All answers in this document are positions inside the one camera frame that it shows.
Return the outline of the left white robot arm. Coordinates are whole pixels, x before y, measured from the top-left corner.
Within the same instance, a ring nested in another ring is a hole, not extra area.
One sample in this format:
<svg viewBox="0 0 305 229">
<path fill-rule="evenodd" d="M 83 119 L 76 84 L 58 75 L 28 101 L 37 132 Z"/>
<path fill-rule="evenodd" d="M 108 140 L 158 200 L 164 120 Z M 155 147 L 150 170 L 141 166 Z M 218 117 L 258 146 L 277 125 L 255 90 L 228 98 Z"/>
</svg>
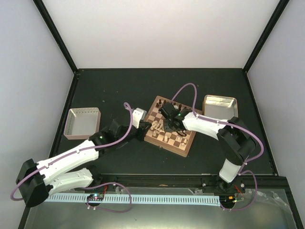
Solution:
<svg viewBox="0 0 305 229">
<path fill-rule="evenodd" d="M 26 207 L 35 207 L 49 196 L 74 188 L 98 190 L 102 178 L 94 168 L 74 169 L 123 147 L 132 139 L 143 141 L 151 123 L 133 115 L 132 122 L 113 120 L 110 126 L 93 134 L 78 146 L 55 157 L 25 161 L 16 179 L 17 190 Z"/>
</svg>

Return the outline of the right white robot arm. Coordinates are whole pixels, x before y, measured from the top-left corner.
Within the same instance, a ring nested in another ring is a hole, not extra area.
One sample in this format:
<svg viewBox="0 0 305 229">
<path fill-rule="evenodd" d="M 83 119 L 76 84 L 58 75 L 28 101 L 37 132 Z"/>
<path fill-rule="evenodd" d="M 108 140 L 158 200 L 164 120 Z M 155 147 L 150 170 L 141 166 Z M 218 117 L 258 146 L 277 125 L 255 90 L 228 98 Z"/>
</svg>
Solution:
<svg viewBox="0 0 305 229">
<path fill-rule="evenodd" d="M 175 108 L 172 103 L 162 105 L 159 113 L 164 117 L 165 132 L 193 131 L 218 140 L 224 151 L 225 160 L 215 186 L 221 192 L 232 189 L 239 170 L 256 149 L 254 138 L 247 129 L 240 126 L 243 122 L 235 116 L 230 120 L 209 118 L 191 109 Z"/>
</svg>

